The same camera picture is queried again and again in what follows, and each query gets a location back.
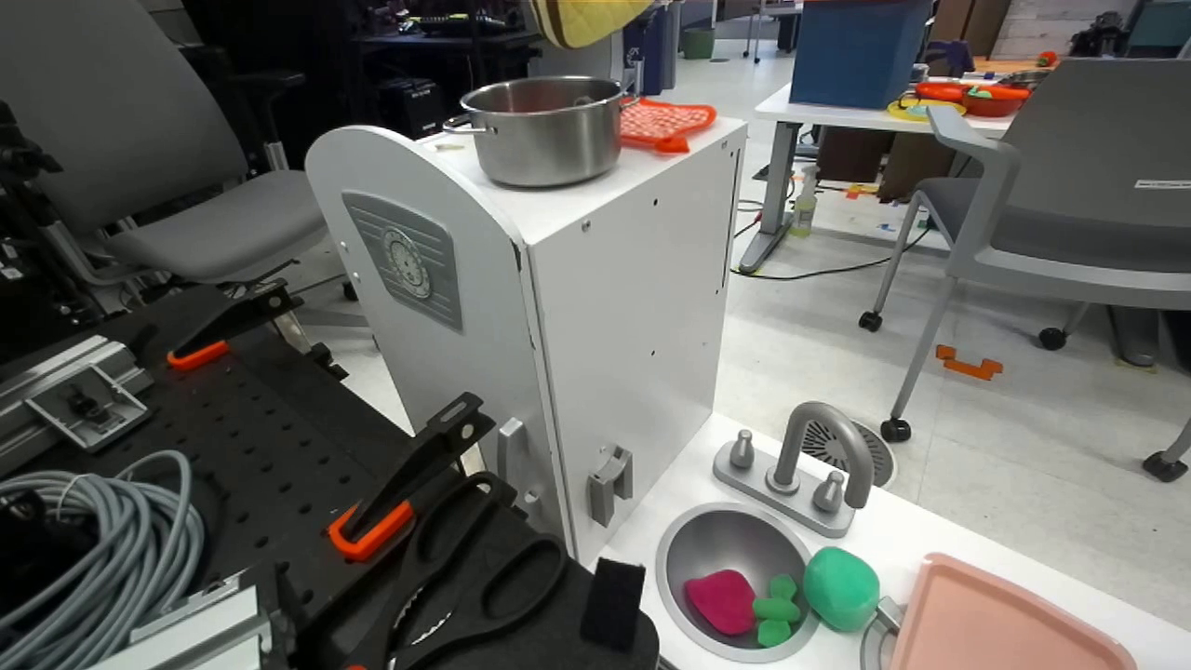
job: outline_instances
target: table leg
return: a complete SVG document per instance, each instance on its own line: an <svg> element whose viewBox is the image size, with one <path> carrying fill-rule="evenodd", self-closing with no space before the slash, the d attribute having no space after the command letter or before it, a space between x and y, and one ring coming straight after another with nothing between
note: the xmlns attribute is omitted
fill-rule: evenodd
<svg viewBox="0 0 1191 670"><path fill-rule="evenodd" d="M775 153L772 153L772 176L767 176L767 202L760 206L760 229L751 234L740 275L751 275L783 240L791 224L786 217L786 189L791 189L791 162L797 144L797 124L777 124Z"/></svg>

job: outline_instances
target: plastic container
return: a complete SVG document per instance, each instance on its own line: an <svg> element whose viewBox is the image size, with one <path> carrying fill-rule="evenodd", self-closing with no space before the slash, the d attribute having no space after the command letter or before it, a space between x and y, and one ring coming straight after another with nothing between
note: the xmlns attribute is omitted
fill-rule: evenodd
<svg viewBox="0 0 1191 670"><path fill-rule="evenodd" d="M683 28L683 54L687 59L713 59L714 54L714 28L713 26L687 26Z"/></svg>
<svg viewBox="0 0 1191 670"><path fill-rule="evenodd" d="M808 237L818 208L818 171L814 162L795 162L797 180L797 202L795 202L795 224L791 234Z"/></svg>
<svg viewBox="0 0 1191 670"><path fill-rule="evenodd" d="M926 554L905 608L893 670L1136 670L1136 658L1105 634L950 554Z"/></svg>
<svg viewBox="0 0 1191 670"><path fill-rule="evenodd" d="M885 108L911 79L932 0L808 0L791 99Z"/></svg>

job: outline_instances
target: orange object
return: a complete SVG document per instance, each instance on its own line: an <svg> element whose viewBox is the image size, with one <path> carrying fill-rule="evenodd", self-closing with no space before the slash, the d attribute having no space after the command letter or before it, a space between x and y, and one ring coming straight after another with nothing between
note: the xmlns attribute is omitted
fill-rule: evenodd
<svg viewBox="0 0 1191 670"><path fill-rule="evenodd" d="M1039 52L1039 68L1059 68L1059 52Z"/></svg>
<svg viewBox="0 0 1191 670"><path fill-rule="evenodd" d="M408 531L412 526L412 503L408 498L403 506L395 506L393 513L384 513L364 536L352 539L347 526L360 506L352 506L347 513L338 513L327 526L327 539L331 547L352 557L352 563L369 563L378 557L400 531Z"/></svg>
<svg viewBox="0 0 1191 670"><path fill-rule="evenodd" d="M967 85L962 85L962 82L916 82L916 98L919 99L965 103L967 99Z"/></svg>
<svg viewBox="0 0 1191 670"><path fill-rule="evenodd" d="M893 647L893 670L1133 670L1105 634L950 554L926 554Z"/></svg>
<svg viewBox="0 0 1191 670"><path fill-rule="evenodd" d="M164 364L172 372L195 372L195 369L205 369L205 364L226 357L226 350L231 350L226 340L216 340L216 341L210 341L210 346L200 346L200 350L195 350L187 357L164 354Z"/></svg>
<svg viewBox="0 0 1191 670"><path fill-rule="evenodd" d="M974 361L962 361L957 346L934 346L934 357L942 361L942 369L973 376L973 381L994 381L1004 372L1004 364L998 357L982 357Z"/></svg>
<svg viewBox="0 0 1191 670"><path fill-rule="evenodd" d="M713 103L626 99L623 144L689 153L689 139L714 124Z"/></svg>
<svg viewBox="0 0 1191 670"><path fill-rule="evenodd" d="M962 82L916 82L919 99L945 99L967 108L967 114L1014 114L1032 99L1027 89L1010 85L962 85Z"/></svg>
<svg viewBox="0 0 1191 670"><path fill-rule="evenodd" d="M992 98L967 98L967 114L1014 114L1027 99L1027 89L992 85Z"/></svg>

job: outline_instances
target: pink object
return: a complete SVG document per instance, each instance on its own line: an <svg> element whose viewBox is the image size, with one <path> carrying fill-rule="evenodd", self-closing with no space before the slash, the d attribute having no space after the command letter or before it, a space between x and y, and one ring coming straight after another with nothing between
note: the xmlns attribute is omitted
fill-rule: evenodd
<svg viewBox="0 0 1191 670"><path fill-rule="evenodd" d="M1035 593L950 554L926 554L893 670L1133 670L1133 655Z"/></svg>
<svg viewBox="0 0 1191 670"><path fill-rule="evenodd" d="M751 583L738 568L718 568L683 583L687 603L724 635L751 634Z"/></svg>

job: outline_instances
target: metal bowl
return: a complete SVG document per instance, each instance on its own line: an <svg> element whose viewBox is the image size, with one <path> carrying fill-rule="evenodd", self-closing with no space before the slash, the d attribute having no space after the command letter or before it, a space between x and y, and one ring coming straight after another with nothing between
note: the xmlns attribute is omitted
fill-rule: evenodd
<svg viewBox="0 0 1191 670"><path fill-rule="evenodd" d="M623 89L607 79L553 75L473 89L479 167L501 185L546 189L587 182L623 156Z"/></svg>
<svg viewBox="0 0 1191 670"><path fill-rule="evenodd" d="M709 627L700 615L687 603L683 583L718 568L738 568L756 593L765 593L767 580L775 580L777 574L800 580L806 565L808 552L765 513L751 513L747 506L700 506L683 513L662 536L658 593L675 625L718 658L777 662L806 647L818 625L806 595L800 627L777 647L760 647L751 635L718 635L714 627Z"/></svg>

